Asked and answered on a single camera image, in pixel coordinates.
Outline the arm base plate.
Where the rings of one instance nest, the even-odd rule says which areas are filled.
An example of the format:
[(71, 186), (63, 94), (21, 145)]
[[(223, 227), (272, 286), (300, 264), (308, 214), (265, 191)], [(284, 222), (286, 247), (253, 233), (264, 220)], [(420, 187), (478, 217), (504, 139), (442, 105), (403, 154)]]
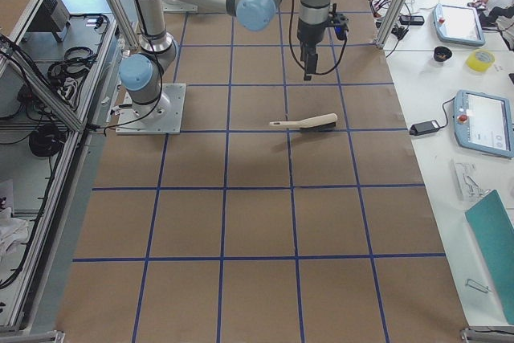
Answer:
[(179, 134), (186, 98), (186, 84), (164, 84), (161, 99), (146, 106), (133, 104), (128, 92), (120, 110), (116, 133), (120, 135)]

